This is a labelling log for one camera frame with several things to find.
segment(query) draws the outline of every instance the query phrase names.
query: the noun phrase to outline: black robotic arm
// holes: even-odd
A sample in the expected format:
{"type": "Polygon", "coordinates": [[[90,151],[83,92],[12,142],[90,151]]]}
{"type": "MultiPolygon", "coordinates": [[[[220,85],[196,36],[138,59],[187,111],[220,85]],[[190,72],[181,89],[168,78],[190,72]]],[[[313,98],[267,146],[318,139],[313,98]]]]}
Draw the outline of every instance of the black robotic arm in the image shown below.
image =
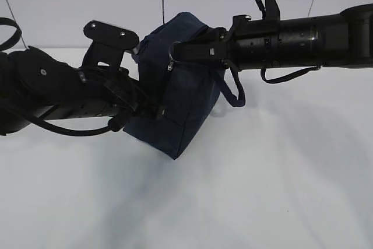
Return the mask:
{"type": "MultiPolygon", "coordinates": [[[[280,20],[276,0],[265,0],[265,5],[255,1],[263,19],[234,16],[230,30],[210,29],[192,41],[170,46],[171,58],[236,72],[260,69],[268,83],[285,82],[322,66],[373,67],[373,4],[331,16],[280,20]],[[307,68],[277,79],[265,77],[269,68],[295,66],[307,68]]],[[[3,51],[17,43],[21,31],[10,19],[0,18],[0,24],[16,28],[15,35],[0,46],[3,51]]],[[[91,136],[119,131],[133,116],[163,116],[165,108],[121,67],[125,52],[138,51],[138,36],[98,21],[88,23],[84,33],[93,42],[80,68],[33,47],[0,52],[1,135],[34,123],[59,134],[91,136]],[[107,127],[93,131],[71,131],[46,122],[101,116],[112,118],[107,127]]]]}

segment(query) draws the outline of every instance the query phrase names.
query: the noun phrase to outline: bag strap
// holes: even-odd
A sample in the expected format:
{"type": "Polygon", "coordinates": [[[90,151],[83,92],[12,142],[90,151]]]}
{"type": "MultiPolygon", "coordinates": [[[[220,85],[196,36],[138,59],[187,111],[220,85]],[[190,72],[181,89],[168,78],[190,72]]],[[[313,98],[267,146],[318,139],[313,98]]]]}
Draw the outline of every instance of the bag strap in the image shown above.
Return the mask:
{"type": "Polygon", "coordinates": [[[246,103],[244,87],[242,86],[240,78],[238,77],[238,71],[231,68],[231,73],[234,79],[234,83],[238,89],[238,98],[232,93],[224,78],[217,71],[212,69],[210,70],[211,77],[215,80],[216,85],[219,87],[221,93],[229,102],[229,104],[233,107],[243,107],[246,103]]]}
{"type": "Polygon", "coordinates": [[[261,70],[261,77],[262,77],[263,81],[266,82],[266,83],[268,83],[268,84],[278,84],[278,83],[288,82],[290,80],[293,80],[295,78],[303,76],[303,75],[307,74],[309,71],[320,70],[320,68],[321,68],[320,66],[314,66],[314,67],[304,68],[304,69],[295,71],[293,73],[290,73],[288,75],[285,75],[285,76],[282,76],[282,77],[278,77],[278,78],[275,78],[275,79],[269,79],[269,80],[266,78],[266,71],[267,71],[267,69],[263,68],[261,70]]]}
{"type": "Polygon", "coordinates": [[[0,17],[0,26],[13,26],[16,28],[13,36],[4,43],[0,44],[0,51],[5,51],[18,43],[21,38],[22,31],[14,20],[8,19],[7,17],[0,17]]]}

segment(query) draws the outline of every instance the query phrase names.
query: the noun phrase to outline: silver metal part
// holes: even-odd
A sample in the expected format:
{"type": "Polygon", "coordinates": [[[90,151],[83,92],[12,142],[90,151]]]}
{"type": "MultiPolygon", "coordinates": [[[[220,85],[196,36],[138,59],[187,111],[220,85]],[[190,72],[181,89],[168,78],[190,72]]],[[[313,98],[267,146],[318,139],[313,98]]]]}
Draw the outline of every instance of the silver metal part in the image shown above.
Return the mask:
{"type": "Polygon", "coordinates": [[[132,50],[129,50],[129,51],[126,51],[128,54],[131,54],[131,55],[137,55],[140,51],[140,45],[138,45],[137,47],[135,47],[134,49],[132,50]]]}

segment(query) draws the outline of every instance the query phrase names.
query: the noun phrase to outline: fabric bag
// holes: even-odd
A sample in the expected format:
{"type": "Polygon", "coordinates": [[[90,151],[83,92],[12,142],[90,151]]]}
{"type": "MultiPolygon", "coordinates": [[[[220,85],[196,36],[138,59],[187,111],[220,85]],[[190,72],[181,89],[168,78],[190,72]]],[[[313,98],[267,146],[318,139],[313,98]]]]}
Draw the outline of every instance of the fabric bag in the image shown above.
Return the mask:
{"type": "MultiPolygon", "coordinates": [[[[220,92],[231,104],[237,101],[224,81],[225,71],[170,60],[169,51],[175,42],[193,39],[208,28],[191,13],[179,13],[145,37],[138,55],[133,56],[138,63],[140,84],[152,100],[166,110],[160,120],[134,117],[124,131],[173,159],[177,159],[193,140],[220,92]]],[[[243,106],[244,103],[244,94],[241,94],[239,104],[232,105],[243,106]]]]}

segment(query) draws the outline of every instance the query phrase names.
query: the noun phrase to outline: white table surface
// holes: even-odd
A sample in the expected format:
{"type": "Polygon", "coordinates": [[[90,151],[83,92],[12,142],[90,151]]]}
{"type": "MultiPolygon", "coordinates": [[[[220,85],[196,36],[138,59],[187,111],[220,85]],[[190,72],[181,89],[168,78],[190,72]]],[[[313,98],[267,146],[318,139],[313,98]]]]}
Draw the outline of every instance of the white table surface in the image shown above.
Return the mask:
{"type": "Polygon", "coordinates": [[[0,138],[0,248],[372,248],[373,70],[241,77],[246,107],[220,98],[175,162],[123,132],[0,138]]]}

